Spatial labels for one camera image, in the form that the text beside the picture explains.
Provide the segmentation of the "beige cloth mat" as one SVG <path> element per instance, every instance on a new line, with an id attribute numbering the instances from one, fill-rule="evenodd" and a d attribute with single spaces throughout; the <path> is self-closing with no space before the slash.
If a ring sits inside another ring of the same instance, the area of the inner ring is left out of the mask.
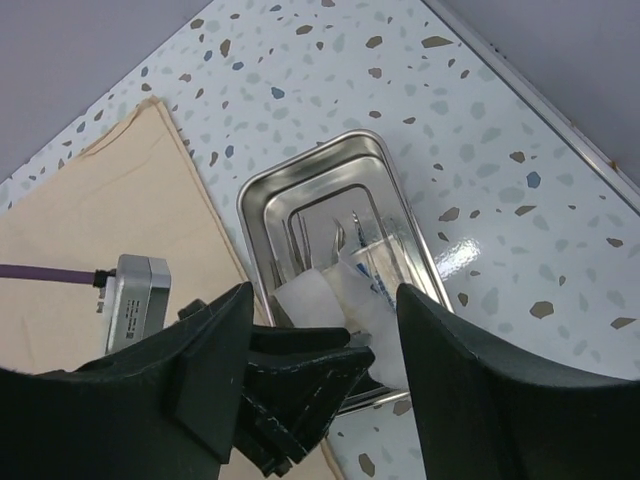
<path id="1" fill-rule="evenodd" d="M 246 272 L 164 103 L 150 98 L 1 217 L 6 264 L 94 270 L 123 254 L 163 258 L 166 322 Z M 1 283 L 1 364 L 19 373 L 72 370 L 101 357 L 109 321 L 96 289 Z"/>

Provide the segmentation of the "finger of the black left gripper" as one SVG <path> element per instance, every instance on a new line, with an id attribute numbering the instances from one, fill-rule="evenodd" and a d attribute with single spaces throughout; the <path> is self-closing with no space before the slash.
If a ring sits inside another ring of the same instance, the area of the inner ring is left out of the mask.
<path id="1" fill-rule="evenodd" d="M 374 354 L 367 347 L 274 355 L 252 352 L 234 447 L 263 473 L 286 473 L 324 439 Z"/>
<path id="2" fill-rule="evenodd" d="M 254 325 L 248 370 L 349 370 L 349 332 L 342 327 L 289 328 Z"/>

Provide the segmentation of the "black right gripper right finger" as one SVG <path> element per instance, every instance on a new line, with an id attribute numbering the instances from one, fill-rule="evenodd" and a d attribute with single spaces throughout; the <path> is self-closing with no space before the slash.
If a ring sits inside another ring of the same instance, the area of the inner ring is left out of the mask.
<path id="1" fill-rule="evenodd" d="M 523 350 L 416 287 L 397 318 L 430 479 L 635 479 L 639 384 Z"/>

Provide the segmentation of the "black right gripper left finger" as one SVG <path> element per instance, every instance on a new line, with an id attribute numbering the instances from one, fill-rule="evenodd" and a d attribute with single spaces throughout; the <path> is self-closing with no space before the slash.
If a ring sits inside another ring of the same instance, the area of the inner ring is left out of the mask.
<path id="1" fill-rule="evenodd" d="M 214 479 L 230 457 L 253 289 L 75 371 L 1 372 L 5 479 Z"/>

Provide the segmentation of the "curved steel tweezers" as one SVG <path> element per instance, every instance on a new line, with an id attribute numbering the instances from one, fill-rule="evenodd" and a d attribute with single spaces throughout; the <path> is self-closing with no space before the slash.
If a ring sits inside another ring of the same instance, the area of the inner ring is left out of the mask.
<path id="1" fill-rule="evenodd" d="M 331 250 L 331 264 L 336 264 L 339 262 L 340 251 L 346 244 L 346 232 L 338 219 L 334 218 L 333 222 L 335 234 Z"/>

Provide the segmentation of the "stainless steel tray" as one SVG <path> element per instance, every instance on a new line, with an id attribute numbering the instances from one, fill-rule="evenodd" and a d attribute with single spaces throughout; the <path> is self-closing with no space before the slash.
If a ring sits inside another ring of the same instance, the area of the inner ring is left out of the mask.
<path id="1" fill-rule="evenodd" d="M 334 218 L 346 232 L 347 252 L 372 268 L 391 299 L 398 284 L 412 283 L 452 306 L 391 154 L 370 130 L 347 131 L 253 176 L 240 190 L 237 210 L 257 295 L 273 326 L 291 323 L 274 291 L 308 267 L 331 265 Z M 364 249 L 353 211 L 366 235 Z"/>

